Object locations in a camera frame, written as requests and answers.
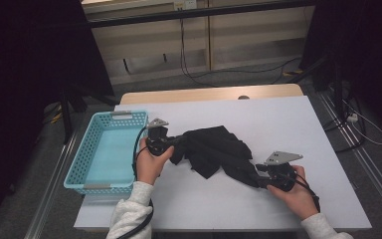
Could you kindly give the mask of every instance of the blue plastic basket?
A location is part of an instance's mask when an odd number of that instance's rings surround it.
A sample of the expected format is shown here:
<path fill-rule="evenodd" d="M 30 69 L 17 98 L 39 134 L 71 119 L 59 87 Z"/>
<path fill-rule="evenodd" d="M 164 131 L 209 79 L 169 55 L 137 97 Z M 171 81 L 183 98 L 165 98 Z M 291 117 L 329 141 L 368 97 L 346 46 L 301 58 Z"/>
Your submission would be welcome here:
<path fill-rule="evenodd" d="M 146 111 L 94 114 L 64 186 L 80 194 L 130 193 L 132 151 L 147 122 Z"/>

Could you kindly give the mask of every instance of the human hand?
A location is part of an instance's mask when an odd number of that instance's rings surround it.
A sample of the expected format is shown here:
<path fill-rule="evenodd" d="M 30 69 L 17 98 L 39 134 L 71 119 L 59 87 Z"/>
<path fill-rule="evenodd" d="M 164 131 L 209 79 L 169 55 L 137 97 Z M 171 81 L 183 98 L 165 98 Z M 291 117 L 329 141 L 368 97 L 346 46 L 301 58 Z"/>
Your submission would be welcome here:
<path fill-rule="evenodd" d="M 137 167 L 137 180 L 154 185 L 156 178 L 162 172 L 163 166 L 167 159 L 172 156 L 173 146 L 170 146 L 163 154 L 160 156 L 154 156 L 148 150 L 147 144 L 145 143 L 146 137 L 142 138 L 139 142 L 139 148 L 141 153 L 138 156 L 136 167 Z"/>
<path fill-rule="evenodd" d="M 296 174 L 305 179 L 305 171 L 303 167 L 296 165 L 293 165 L 292 167 L 296 170 Z M 268 185 L 268 191 L 282 200 L 301 220 L 305 220 L 318 213 L 311 194 L 297 183 L 289 192 L 284 192 L 272 185 Z"/>

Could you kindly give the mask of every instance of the white table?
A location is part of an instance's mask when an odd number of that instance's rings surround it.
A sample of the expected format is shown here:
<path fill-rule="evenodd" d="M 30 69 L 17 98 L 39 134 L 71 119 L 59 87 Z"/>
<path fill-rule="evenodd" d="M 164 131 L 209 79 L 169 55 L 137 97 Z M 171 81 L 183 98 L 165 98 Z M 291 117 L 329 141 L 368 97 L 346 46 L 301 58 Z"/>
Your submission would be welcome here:
<path fill-rule="evenodd" d="M 274 150 L 303 155 L 311 188 L 322 212 L 337 230 L 371 228 L 307 97 L 245 101 L 210 101 L 117 106 L 116 110 L 147 110 L 150 120 L 170 122 L 168 135 L 224 125 L 263 162 Z M 86 196 L 75 227 L 107 230 L 120 196 Z M 152 227 L 162 231 L 298 230 L 299 220 L 264 189 L 255 189 L 219 170 L 209 179 L 190 170 L 187 160 L 169 161 L 152 195 Z"/>

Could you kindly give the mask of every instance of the white sweater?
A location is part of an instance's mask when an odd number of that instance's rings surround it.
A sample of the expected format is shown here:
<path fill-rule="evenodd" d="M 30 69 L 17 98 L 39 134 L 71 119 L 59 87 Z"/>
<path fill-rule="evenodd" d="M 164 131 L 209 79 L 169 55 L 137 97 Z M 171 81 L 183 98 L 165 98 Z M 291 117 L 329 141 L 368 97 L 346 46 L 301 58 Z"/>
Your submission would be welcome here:
<path fill-rule="evenodd" d="M 113 211 L 107 239 L 116 239 L 144 221 L 152 210 L 152 208 L 148 206 L 152 191 L 152 185 L 140 181 L 134 182 L 129 199 L 126 201 L 120 200 Z M 306 218 L 301 222 L 301 225 L 308 233 L 310 239 L 352 238 L 352 236 L 347 233 L 337 233 L 328 224 L 325 215 L 322 213 Z M 150 224 L 131 237 L 131 239 L 149 238 L 151 238 Z"/>

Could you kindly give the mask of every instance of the gray floor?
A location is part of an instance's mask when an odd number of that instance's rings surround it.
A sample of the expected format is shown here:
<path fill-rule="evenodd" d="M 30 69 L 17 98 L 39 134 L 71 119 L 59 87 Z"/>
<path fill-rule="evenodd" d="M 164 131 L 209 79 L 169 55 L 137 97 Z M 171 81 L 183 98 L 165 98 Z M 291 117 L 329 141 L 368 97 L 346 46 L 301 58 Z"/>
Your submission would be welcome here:
<path fill-rule="evenodd" d="M 259 71 L 269 69 L 279 65 L 272 63 L 266 65 L 255 65 L 242 67 L 235 70 Z M 297 61 L 285 67 L 286 71 L 295 70 Z M 211 84 L 216 87 L 228 86 L 250 86 L 266 85 L 275 81 L 281 74 L 281 70 L 267 73 L 216 73 L 206 77 L 198 78 L 202 84 Z M 284 83 L 288 78 L 281 78 L 279 83 Z M 194 89 L 206 88 L 207 86 L 196 84 L 189 78 L 180 76 L 164 77 L 161 79 L 151 79 L 139 82 L 130 82 L 115 86 L 116 99 L 127 92 L 160 91 L 174 89 Z M 300 83 L 304 93 L 309 96 L 311 103 L 321 122 L 328 122 L 332 119 L 325 109 L 323 99 L 315 93 L 311 86 L 310 79 Z M 81 131 L 87 126 L 88 119 L 94 112 L 110 111 L 110 107 L 103 106 L 93 99 L 87 99 L 90 104 L 86 113 L 72 113 L 74 127 Z M 381 126 L 380 120 L 362 105 L 364 114 Z M 381 133 L 374 126 L 367 125 L 368 136 L 375 140 L 382 140 Z M 336 149 L 347 147 L 340 131 L 329 132 L 328 137 L 331 144 Z M 64 149 L 64 128 L 61 121 L 56 123 L 45 123 L 40 134 L 39 141 L 30 158 L 30 164 L 26 167 L 20 180 L 16 184 L 16 193 L 8 196 L 0 207 L 0 238 L 24 238 L 35 212 L 40 204 L 45 189 L 50 180 L 53 168 L 58 163 L 61 151 Z M 376 145 L 366 141 L 363 146 L 371 156 L 379 170 L 382 172 L 382 145 Z M 366 231 L 351 232 L 355 238 L 382 238 L 382 196 L 372 183 L 370 177 L 360 164 L 354 151 L 346 151 L 338 154 L 338 158 L 347 173 L 349 179 L 356 185 L 356 194 L 367 213 L 373 226 Z M 105 233 L 87 233 L 73 228 L 78 209 L 82 199 L 71 190 L 59 185 L 56 189 L 56 197 L 53 200 L 48 220 L 41 231 L 41 238 L 104 238 Z M 156 238 L 306 238 L 303 232 L 286 234 L 266 234 L 266 233 L 156 233 Z"/>

